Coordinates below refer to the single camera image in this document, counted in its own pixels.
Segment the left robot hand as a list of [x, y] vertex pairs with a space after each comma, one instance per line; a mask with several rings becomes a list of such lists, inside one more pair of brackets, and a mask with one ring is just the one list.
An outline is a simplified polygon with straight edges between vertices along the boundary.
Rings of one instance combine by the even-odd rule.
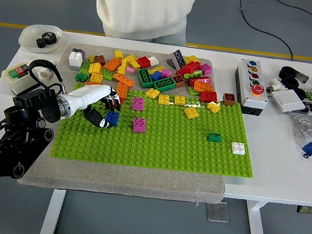
[[68, 119], [77, 110], [83, 112], [84, 118], [92, 125], [99, 128], [110, 128], [112, 124], [106, 121], [102, 115], [92, 107], [92, 104], [102, 101], [105, 108], [111, 111], [121, 109], [120, 97], [109, 85], [87, 85], [80, 87], [68, 94], [59, 97], [58, 102], [62, 103], [63, 110], [61, 118]]

